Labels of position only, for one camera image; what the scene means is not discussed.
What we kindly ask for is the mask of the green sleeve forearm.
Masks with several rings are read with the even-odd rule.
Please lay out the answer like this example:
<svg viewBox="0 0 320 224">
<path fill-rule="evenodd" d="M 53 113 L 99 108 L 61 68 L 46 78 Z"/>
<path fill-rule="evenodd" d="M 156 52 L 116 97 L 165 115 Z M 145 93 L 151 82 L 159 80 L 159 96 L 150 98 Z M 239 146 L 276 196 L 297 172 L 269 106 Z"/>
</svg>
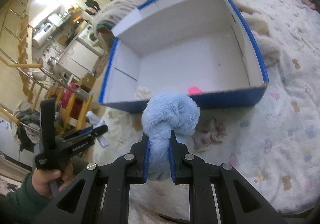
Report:
<svg viewBox="0 0 320 224">
<path fill-rule="evenodd" d="M 50 202 L 33 187 L 32 173 L 16 191 L 1 197 L 1 223 L 31 223 Z"/>
</svg>

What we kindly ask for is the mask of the person's left hand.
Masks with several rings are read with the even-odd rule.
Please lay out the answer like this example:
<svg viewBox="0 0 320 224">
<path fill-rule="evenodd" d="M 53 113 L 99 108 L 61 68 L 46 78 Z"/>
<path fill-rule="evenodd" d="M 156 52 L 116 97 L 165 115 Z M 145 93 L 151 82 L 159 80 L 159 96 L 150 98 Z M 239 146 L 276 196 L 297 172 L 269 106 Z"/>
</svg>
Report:
<svg viewBox="0 0 320 224">
<path fill-rule="evenodd" d="M 72 161 L 69 160 L 67 166 L 61 172 L 59 169 L 54 170 L 38 170 L 35 169 L 32 174 L 31 182 L 35 191 L 46 199 L 52 199 L 53 194 L 50 184 L 61 178 L 62 184 L 58 187 L 58 191 L 62 191 L 74 178 L 74 168 Z"/>
</svg>

